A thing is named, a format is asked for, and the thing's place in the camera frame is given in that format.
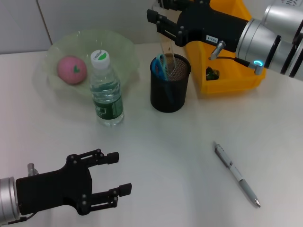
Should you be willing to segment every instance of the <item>translucent bowl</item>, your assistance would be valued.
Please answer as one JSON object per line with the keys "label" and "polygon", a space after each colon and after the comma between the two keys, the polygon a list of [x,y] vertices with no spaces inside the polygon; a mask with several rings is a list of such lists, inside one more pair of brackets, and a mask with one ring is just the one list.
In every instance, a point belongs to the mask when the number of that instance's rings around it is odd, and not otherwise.
{"label": "translucent bowl", "polygon": [[[125,85],[131,74],[139,67],[134,44],[116,32],[96,29],[67,35],[48,50],[42,61],[42,71],[47,74],[52,89],[74,89],[81,95],[90,96],[89,75],[92,71],[90,55],[98,49],[109,53],[111,64],[120,78],[121,85]],[[86,63],[88,77],[80,84],[68,85],[57,75],[58,61],[67,55],[79,57]]]}

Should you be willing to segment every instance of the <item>white bottle cap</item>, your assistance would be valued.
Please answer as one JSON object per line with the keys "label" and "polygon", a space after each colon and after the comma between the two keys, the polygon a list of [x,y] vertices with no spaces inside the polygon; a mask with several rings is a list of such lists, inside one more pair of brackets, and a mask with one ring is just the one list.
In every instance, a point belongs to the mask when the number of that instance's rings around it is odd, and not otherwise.
{"label": "white bottle cap", "polygon": [[110,59],[107,51],[97,50],[90,56],[91,64],[98,70],[104,70],[109,67]]}

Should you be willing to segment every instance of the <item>black mount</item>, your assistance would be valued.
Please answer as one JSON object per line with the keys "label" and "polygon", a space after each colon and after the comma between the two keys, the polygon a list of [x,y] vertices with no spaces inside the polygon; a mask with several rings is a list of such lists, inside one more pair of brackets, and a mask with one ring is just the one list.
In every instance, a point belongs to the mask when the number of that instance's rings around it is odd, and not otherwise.
{"label": "black mount", "polygon": [[119,161],[119,153],[105,156],[100,149],[81,155],[69,155],[63,168],[16,180],[18,206],[22,215],[62,205],[74,207],[80,215],[116,207],[118,196],[131,193],[132,184],[124,184],[108,192],[91,193],[89,167]]}
{"label": "black mount", "polygon": [[157,32],[175,41],[177,46],[185,46],[191,41],[202,41],[216,46],[220,41],[225,49],[235,52],[247,20],[218,12],[210,7],[210,0],[158,0],[165,9],[181,10],[178,22],[151,9],[147,10],[147,20],[157,25]]}

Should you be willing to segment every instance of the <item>pen holder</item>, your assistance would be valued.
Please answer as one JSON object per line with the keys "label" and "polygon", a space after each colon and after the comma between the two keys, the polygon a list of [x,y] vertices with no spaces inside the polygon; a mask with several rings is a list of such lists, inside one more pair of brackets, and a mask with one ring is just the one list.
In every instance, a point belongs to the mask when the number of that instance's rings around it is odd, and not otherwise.
{"label": "pen holder", "polygon": [[175,54],[176,67],[168,80],[159,78],[152,70],[151,62],[151,104],[152,106],[164,113],[175,112],[184,105],[188,76],[191,71],[190,64],[186,58]]}

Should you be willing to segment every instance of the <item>yellow plastic box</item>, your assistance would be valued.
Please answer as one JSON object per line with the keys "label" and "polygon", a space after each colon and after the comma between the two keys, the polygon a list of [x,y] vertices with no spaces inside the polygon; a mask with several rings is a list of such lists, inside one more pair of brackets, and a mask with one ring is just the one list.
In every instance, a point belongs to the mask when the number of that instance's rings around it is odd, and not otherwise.
{"label": "yellow plastic box", "polygon": [[[211,0],[210,6],[219,12],[227,13],[245,20],[250,20],[251,15],[242,0]],[[189,58],[192,75],[198,83],[203,94],[216,94],[235,91],[244,91],[259,86],[265,78],[266,70],[259,76],[254,70],[246,68],[233,60],[216,59],[208,57],[214,50],[214,46],[200,41],[188,43],[185,47]],[[223,50],[219,56],[235,57],[235,53]],[[206,80],[206,68],[211,67],[220,71],[218,80]]]}

